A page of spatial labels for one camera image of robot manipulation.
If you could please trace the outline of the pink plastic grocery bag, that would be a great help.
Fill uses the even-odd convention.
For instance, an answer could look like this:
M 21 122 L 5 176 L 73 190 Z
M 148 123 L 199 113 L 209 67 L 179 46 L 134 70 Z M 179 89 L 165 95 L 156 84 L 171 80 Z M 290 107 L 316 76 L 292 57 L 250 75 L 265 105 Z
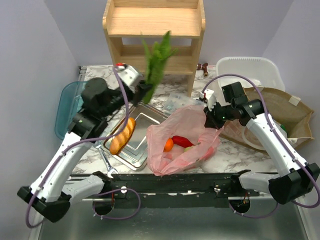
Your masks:
M 211 158 L 221 141 L 221 129 L 206 128 L 204 106 L 187 105 L 177 109 L 165 121 L 147 128 L 147 166 L 156 176 L 180 173 L 195 168 Z M 164 152 L 167 140 L 173 136 L 187 138 L 194 144 L 185 151 L 175 145 Z

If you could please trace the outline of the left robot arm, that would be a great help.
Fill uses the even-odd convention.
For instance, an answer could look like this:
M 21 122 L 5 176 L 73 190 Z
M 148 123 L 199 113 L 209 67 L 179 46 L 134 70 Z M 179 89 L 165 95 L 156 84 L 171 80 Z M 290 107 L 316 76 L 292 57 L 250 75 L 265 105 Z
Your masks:
M 56 223 L 66 215 L 71 205 L 85 198 L 110 197 L 107 208 L 94 210 L 101 219 L 108 219 L 115 205 L 115 194 L 121 191 L 133 193 L 137 197 L 137 205 L 141 206 L 137 191 L 126 185 L 115 187 L 114 180 L 118 179 L 116 173 L 107 176 L 96 171 L 83 180 L 66 185 L 82 156 L 103 140 L 102 133 L 108 126 L 108 116 L 122 106 L 128 107 L 129 102 L 138 104 L 153 87 L 139 78 L 132 85 L 122 79 L 118 80 L 118 84 L 118 88 L 110 89 L 100 77 L 86 82 L 81 93 L 82 107 L 72 119 L 58 151 L 42 174 L 30 186 L 22 186 L 17 192 L 28 204 L 28 210 L 33 208 L 45 220 Z

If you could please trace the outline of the brown burlap tote bag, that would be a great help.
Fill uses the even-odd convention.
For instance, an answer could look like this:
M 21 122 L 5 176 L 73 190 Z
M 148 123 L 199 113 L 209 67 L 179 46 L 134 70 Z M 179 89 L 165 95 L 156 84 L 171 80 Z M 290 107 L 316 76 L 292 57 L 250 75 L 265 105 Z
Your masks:
M 259 90 L 273 120 L 284 126 L 287 140 L 294 149 L 314 139 L 309 125 L 314 111 L 300 98 L 276 88 L 260 87 Z M 267 153 L 259 140 L 237 120 L 226 122 L 220 136 L 260 153 Z

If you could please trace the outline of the green toy leafy vegetable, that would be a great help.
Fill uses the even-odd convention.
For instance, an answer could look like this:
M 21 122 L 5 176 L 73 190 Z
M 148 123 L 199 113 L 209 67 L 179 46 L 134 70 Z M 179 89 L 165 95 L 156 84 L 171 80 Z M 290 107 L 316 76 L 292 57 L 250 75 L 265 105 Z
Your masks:
M 155 41 L 151 49 L 149 49 L 144 39 L 142 39 L 141 42 L 143 44 L 146 60 L 144 79 L 147 84 L 152 85 L 152 88 L 142 100 L 145 104 L 148 104 L 151 101 L 156 88 L 164 78 L 168 59 L 173 56 L 178 49 L 172 48 L 171 46 L 170 30 L 165 33 L 160 43 Z

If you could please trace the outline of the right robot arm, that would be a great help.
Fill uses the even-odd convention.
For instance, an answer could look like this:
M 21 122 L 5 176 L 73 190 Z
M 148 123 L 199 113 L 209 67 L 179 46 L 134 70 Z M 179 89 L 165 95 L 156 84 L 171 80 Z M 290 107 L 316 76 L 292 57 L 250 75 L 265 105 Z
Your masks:
M 236 196 L 243 195 L 247 190 L 268 193 L 281 205 L 311 192 L 313 188 L 318 191 L 319 166 L 309 164 L 290 145 L 277 128 L 264 100 L 248 100 L 240 82 L 224 86 L 222 92 L 228 105 L 222 106 L 212 90 L 200 92 L 200 101 L 206 103 L 205 126 L 219 130 L 226 121 L 239 121 L 259 140 L 277 170 L 276 174 L 250 170 L 238 172 L 232 176 L 230 191 Z

